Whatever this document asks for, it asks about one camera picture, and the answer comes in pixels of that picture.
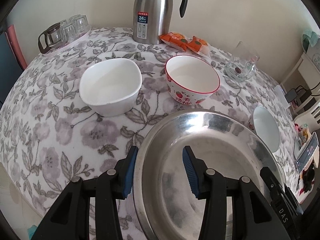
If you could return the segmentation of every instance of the tablecloth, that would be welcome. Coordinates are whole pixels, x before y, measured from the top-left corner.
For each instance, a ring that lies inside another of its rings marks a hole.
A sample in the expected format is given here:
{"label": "tablecloth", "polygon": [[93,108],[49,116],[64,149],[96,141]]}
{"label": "tablecloth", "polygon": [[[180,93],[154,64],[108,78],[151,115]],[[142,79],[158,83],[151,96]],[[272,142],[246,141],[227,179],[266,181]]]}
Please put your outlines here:
{"label": "tablecloth", "polygon": [[[99,176],[138,147],[148,131],[170,113],[205,108],[227,114],[243,124],[258,105],[275,118],[281,136],[274,154],[283,167],[287,185],[296,193],[298,174],[293,164],[294,125],[290,111],[277,99],[277,82],[257,71],[245,82],[223,73],[228,52],[211,47],[209,64],[221,86],[196,106],[176,102],[167,92],[164,64],[181,53],[165,44],[144,45],[132,39],[132,29],[93,29],[88,37],[60,54],[39,54],[11,89],[0,112],[0,162],[25,199],[41,215],[51,207],[74,175]],[[91,65],[111,58],[128,58],[139,66],[143,83],[136,105],[115,117],[102,117],[79,97],[79,82]],[[118,201],[124,239],[144,239],[132,193]],[[90,207],[90,234],[94,238],[94,202]]]}

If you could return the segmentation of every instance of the snack package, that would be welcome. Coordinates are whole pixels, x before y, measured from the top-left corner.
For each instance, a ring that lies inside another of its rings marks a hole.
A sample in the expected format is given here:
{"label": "snack package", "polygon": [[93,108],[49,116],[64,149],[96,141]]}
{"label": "snack package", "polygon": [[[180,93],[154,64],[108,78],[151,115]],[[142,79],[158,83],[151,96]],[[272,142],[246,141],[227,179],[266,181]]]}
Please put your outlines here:
{"label": "snack package", "polygon": [[165,35],[161,35],[160,39],[165,44],[168,44],[170,47],[173,47],[180,51],[186,51],[187,43],[191,41],[188,37],[180,33],[167,33]]}
{"label": "snack package", "polygon": [[187,47],[200,56],[210,58],[210,44],[205,40],[193,36],[192,41],[187,44]]}

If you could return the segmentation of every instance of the sticker label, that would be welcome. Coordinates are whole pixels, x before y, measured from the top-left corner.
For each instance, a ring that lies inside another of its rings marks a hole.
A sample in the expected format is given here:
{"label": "sticker label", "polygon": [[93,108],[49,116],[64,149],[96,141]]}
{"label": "sticker label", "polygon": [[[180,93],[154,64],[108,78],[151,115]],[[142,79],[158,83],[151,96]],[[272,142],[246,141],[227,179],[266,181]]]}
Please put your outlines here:
{"label": "sticker label", "polygon": [[137,37],[147,39],[148,13],[138,12]]}

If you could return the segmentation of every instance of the silver pan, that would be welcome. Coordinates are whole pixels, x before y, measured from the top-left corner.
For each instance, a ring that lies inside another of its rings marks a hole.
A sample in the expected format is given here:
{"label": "silver pan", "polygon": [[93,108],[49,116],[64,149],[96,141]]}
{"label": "silver pan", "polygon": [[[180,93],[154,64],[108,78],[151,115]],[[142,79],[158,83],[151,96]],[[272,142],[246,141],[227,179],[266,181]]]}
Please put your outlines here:
{"label": "silver pan", "polygon": [[[205,200],[191,193],[182,162],[190,145],[195,156],[223,176],[248,176],[268,201],[259,173],[268,166],[280,183],[280,169],[267,146],[244,125],[208,110],[170,114],[145,137],[136,159],[133,197],[141,227],[149,240],[197,240]],[[232,202],[227,200],[227,238],[232,234]]]}

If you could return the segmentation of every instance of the bowl with red rim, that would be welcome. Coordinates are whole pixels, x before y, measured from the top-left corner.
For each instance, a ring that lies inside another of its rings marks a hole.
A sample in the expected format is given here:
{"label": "bowl with red rim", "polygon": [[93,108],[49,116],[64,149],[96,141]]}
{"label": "bowl with red rim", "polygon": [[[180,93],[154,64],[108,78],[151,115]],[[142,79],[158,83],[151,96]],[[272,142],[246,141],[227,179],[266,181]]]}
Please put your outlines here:
{"label": "bowl with red rim", "polygon": [[165,64],[168,91],[179,103],[196,105],[220,87],[217,72],[205,61],[187,55],[170,58]]}

